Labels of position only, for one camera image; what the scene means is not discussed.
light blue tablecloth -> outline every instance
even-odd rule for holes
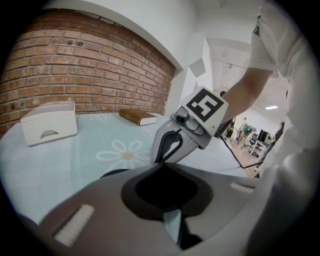
[[[137,126],[118,114],[77,116],[78,135],[28,147],[21,123],[0,140],[0,177],[14,207],[36,223],[57,204],[103,174],[151,164],[158,128],[168,120]],[[179,162],[208,172],[246,177],[219,139]]]

computer monitor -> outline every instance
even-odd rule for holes
[[[258,141],[261,141],[266,145],[270,145],[271,140],[272,140],[271,134],[269,132],[261,129],[259,136],[258,136]]]

brick wall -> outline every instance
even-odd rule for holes
[[[175,67],[129,29],[93,14],[44,11],[22,34],[0,84],[0,135],[40,104],[77,113],[123,107],[163,114]]]

brown book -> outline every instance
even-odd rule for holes
[[[119,115],[137,124],[138,126],[145,126],[157,122],[157,117],[153,114],[149,114],[137,109],[121,108],[119,110]]]

tissue box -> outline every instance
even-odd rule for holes
[[[74,136],[78,133],[75,102],[40,105],[21,118],[21,124],[29,147]]]

